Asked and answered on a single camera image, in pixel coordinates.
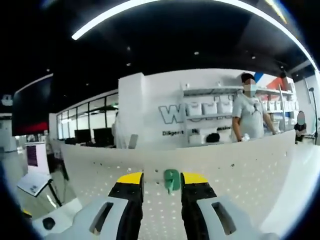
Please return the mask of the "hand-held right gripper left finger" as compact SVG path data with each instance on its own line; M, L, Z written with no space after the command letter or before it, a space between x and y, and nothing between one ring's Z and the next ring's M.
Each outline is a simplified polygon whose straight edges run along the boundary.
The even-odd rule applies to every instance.
M47 240L137 240L143 219L144 173L121 176L107 197L83 207L72 225Z

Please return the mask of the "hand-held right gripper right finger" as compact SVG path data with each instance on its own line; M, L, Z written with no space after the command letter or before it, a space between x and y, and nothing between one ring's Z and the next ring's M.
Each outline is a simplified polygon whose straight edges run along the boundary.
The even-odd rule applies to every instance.
M188 240L278 240L263 233L250 217L226 196L217 196L199 173L180 174L181 217Z

